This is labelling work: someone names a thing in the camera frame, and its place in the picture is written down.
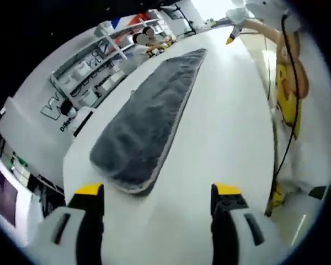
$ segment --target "microfiber towel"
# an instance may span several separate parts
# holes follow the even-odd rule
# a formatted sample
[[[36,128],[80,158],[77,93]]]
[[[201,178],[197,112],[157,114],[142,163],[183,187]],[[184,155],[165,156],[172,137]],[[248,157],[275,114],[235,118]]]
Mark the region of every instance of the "microfiber towel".
[[[117,189],[137,194],[154,185],[206,53],[163,61],[103,130],[90,161]]]

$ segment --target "white table surface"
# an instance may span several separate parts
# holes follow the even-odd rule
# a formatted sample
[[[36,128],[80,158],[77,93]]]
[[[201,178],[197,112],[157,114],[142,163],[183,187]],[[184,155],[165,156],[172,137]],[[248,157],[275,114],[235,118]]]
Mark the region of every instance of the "white table surface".
[[[269,106],[243,43],[225,45],[231,30],[189,37],[145,62],[103,101],[70,147],[63,164],[66,202],[81,186],[104,183],[104,264],[212,264],[213,182],[238,186],[247,203],[264,212],[274,165]],[[163,60],[201,47],[208,53],[153,191],[135,198],[116,190],[90,164],[91,148]]]

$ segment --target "gray fabric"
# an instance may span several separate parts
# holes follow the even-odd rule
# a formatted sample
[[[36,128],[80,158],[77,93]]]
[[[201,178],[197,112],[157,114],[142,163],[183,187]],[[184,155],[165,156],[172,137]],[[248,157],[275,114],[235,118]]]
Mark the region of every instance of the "gray fabric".
[[[154,184],[206,53],[162,62],[103,130],[90,160],[118,189],[137,194]]]

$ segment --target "yellow sticker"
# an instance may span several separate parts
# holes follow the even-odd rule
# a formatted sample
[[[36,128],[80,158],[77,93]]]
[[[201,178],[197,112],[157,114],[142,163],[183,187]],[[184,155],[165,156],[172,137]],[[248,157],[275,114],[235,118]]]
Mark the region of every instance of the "yellow sticker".
[[[82,188],[75,191],[75,194],[97,195],[98,189],[101,185],[102,183],[83,186]]]
[[[219,195],[234,195],[241,193],[241,190],[234,186],[224,185],[220,182],[216,182],[215,185]]]

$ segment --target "shelving unit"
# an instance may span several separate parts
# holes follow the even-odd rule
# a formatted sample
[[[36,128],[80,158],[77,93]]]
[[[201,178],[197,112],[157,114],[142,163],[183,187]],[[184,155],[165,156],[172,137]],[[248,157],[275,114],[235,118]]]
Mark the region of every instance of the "shelving unit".
[[[80,49],[57,70],[52,72],[49,77],[50,82],[61,94],[72,102],[75,108],[79,109],[83,106],[81,103],[83,95],[90,90],[96,93],[103,82],[108,80],[113,74],[116,74],[112,63],[113,59],[119,61],[127,60],[124,51],[134,47],[135,44],[131,41],[130,37],[122,41],[120,43],[122,45],[116,44],[116,38],[123,35],[127,38],[128,34],[134,34],[135,30],[147,25],[151,27],[160,26],[157,27],[158,29],[164,27],[165,22],[156,10],[149,10],[146,14],[150,18],[149,20],[140,19],[139,23],[126,26],[117,31],[113,30],[110,22],[100,23],[94,31],[96,39]],[[158,30],[155,34],[167,34],[167,32],[162,28],[162,30]],[[85,65],[84,62],[87,63],[90,70],[83,72],[85,74],[80,74],[79,72],[77,75],[76,72],[78,70],[76,68]],[[119,83],[118,80],[107,91],[103,91],[102,96],[91,107],[99,105],[102,100],[101,98],[104,99]]]

